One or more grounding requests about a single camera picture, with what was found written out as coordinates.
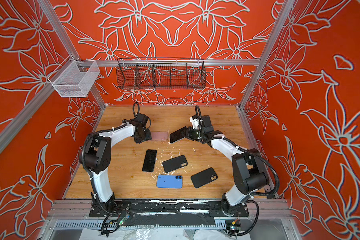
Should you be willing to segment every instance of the wooden table surface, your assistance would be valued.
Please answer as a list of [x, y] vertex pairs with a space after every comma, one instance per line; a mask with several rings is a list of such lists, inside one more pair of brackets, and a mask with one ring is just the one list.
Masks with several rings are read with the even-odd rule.
[[[236, 144], [248, 148], [243, 129], [234, 106], [201, 106], [202, 115], [209, 115], [215, 130], [220, 130]], [[172, 133], [181, 127], [191, 126], [189, 117], [195, 114], [192, 106], [140, 106], [140, 112], [152, 120], [151, 132]], [[100, 120], [98, 130], [119, 126], [123, 119], [133, 118], [131, 106], [108, 106]], [[143, 172], [142, 166], [147, 149], [157, 150], [154, 172]], [[156, 187], [159, 174], [164, 172], [162, 162], [185, 155], [188, 166], [168, 174], [183, 176], [181, 189]], [[190, 177], [202, 170], [213, 167], [218, 179], [194, 188]], [[146, 141], [136, 144], [132, 137], [112, 147], [112, 160], [108, 176], [110, 186], [117, 199], [125, 198], [197, 198], [216, 199], [228, 191], [233, 182], [232, 163], [221, 152], [196, 141], [182, 139], [174, 144], [167, 141]], [[91, 184], [88, 174], [79, 169], [68, 189], [66, 198], [91, 198]]]

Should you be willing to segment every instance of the black smartphone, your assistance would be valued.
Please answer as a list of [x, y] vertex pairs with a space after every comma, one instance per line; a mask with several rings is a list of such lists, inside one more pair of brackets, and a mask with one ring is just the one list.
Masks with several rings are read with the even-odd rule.
[[164, 172], [171, 172], [187, 165], [188, 162], [184, 155], [163, 162]]
[[157, 150], [148, 149], [145, 153], [143, 172], [153, 172], [155, 169]]
[[187, 127], [182, 127], [179, 130], [171, 133], [169, 135], [169, 143], [175, 143], [185, 137], [185, 132], [187, 131]]
[[191, 180], [195, 188], [202, 187], [216, 179], [217, 174], [211, 167], [191, 176]]

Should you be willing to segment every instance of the orange floral wallpaper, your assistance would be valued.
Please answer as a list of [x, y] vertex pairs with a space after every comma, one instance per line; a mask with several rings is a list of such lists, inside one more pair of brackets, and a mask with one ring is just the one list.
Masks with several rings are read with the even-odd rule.
[[[138, 57], [259, 58], [281, 0], [51, 0], [83, 60]], [[96, 86], [108, 104], [237, 104], [254, 66], [208, 67], [205, 89], [121, 90], [116, 70]]]
[[46, 100], [0, 155], [0, 240], [36, 239], [61, 199], [100, 108], [88, 98]]
[[0, 132], [67, 56], [36, 0], [0, 0]]
[[298, 0], [245, 113], [304, 239], [360, 239], [360, 0]]
[[[67, 56], [35, 0], [0, 0], [0, 132]], [[53, 92], [1, 153], [0, 240], [37, 238], [100, 111], [91, 93]]]

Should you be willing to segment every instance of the white plastic sheet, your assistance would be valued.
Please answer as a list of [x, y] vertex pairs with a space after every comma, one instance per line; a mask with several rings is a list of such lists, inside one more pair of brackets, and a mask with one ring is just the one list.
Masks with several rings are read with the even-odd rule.
[[[140, 228], [136, 230], [117, 230], [107, 238], [100, 235], [100, 231], [84, 228], [79, 240], [189, 240], [183, 228]], [[229, 240], [217, 230], [196, 230], [193, 240]], [[250, 235], [238, 237], [238, 240], [250, 240]]]

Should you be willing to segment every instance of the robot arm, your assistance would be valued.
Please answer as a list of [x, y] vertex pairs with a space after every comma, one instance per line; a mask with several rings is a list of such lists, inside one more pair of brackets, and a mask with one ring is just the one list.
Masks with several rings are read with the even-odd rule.
[[119, 127], [88, 135], [79, 161], [83, 164], [83, 167], [86, 166], [84, 169], [91, 180], [94, 192], [92, 205], [99, 206], [103, 211], [108, 212], [112, 212], [115, 209], [115, 195], [110, 188], [108, 179], [111, 148], [127, 137], [133, 137], [136, 143], [151, 140], [151, 133], [146, 128], [148, 120], [149, 118], [139, 113], [138, 110], [134, 119], [123, 120], [123, 124]]
[[[176, 131], [180, 131], [180, 139], [186, 137], [192, 141], [206, 143], [232, 161], [235, 184], [222, 196], [222, 206], [226, 214], [234, 214], [240, 204], [244, 204], [253, 195], [273, 195], [277, 192], [279, 187], [277, 174], [273, 167], [260, 156], [257, 149], [246, 149], [237, 146], [233, 141], [226, 138], [222, 132], [214, 130], [210, 117], [208, 115], [201, 116], [198, 106], [196, 106], [196, 115], [190, 117], [190, 122], [192, 127], [183, 127], [184, 131], [180, 129]], [[171, 134], [171, 138], [175, 136], [178, 136], [178, 134]], [[275, 175], [275, 188], [267, 193], [254, 193], [269, 184], [266, 165]]]

